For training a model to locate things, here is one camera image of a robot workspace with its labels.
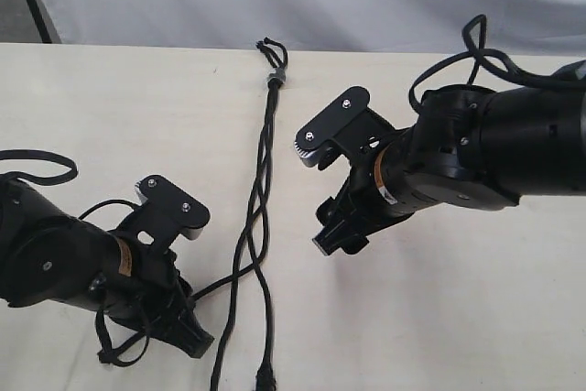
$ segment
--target white table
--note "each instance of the white table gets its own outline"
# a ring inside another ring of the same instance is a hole
[[[440,206],[372,236],[359,255],[311,243],[317,206],[347,173],[307,169],[292,148],[314,114],[355,84],[394,125],[410,125],[411,81],[437,55],[292,53],[281,92],[265,271],[275,299],[282,391],[578,390],[586,383],[586,199],[524,198],[518,208]],[[518,58],[550,72],[570,59]],[[74,158],[80,176],[41,189],[79,214],[160,173],[202,201],[212,220],[180,239],[183,275],[204,287],[231,266],[253,179],[268,65],[253,51],[0,45],[1,148]],[[429,85],[462,81],[468,67]],[[506,87],[494,79],[488,86]],[[13,164],[2,164],[5,170]],[[125,214],[91,218],[108,228]],[[257,283],[242,283],[223,390],[254,385],[264,335]],[[216,338],[227,291],[196,309]],[[98,363],[93,315],[57,303],[0,309],[3,391],[206,390],[216,344],[199,361],[161,342],[128,369]],[[117,341],[127,335],[114,331]]]

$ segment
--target cable connector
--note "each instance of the cable connector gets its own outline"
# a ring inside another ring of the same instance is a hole
[[[272,81],[276,81],[278,83],[278,87],[281,87],[287,76],[285,75],[285,68],[275,68],[275,71],[270,73],[268,77],[266,77],[266,83],[270,86]]]
[[[271,364],[262,363],[258,368],[255,391],[277,391],[277,380]]]

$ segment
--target cord plug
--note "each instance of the cord plug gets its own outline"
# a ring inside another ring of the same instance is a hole
[[[277,391],[277,380],[271,364],[262,363],[258,368],[255,391]]]

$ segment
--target table surface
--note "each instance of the table surface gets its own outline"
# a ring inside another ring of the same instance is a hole
[[[501,212],[439,206],[372,236],[359,254],[323,256],[311,242],[317,206],[348,171],[305,168],[297,131],[347,87],[360,84],[395,126],[411,125],[410,83],[440,55],[294,52],[281,91],[265,264],[276,313],[279,389],[578,390],[586,383],[586,200],[526,197]],[[549,73],[573,60],[518,57]],[[467,78],[469,65],[430,87]],[[266,60],[255,51],[0,45],[2,148],[74,158],[80,176],[41,191],[71,214],[134,198],[134,183],[162,174],[203,202],[212,220],[179,239],[179,268],[196,288],[230,271],[254,176],[266,100]],[[481,75],[481,83],[504,89]],[[3,164],[2,170],[15,164]],[[124,207],[91,220],[116,225]],[[219,339],[228,292],[203,299],[201,325]],[[252,389],[264,338],[254,278],[241,284],[222,390]],[[0,308],[5,391],[205,390],[216,343],[192,360],[153,342],[127,369],[98,363],[93,315],[46,302]],[[117,341],[127,335],[113,329]]]

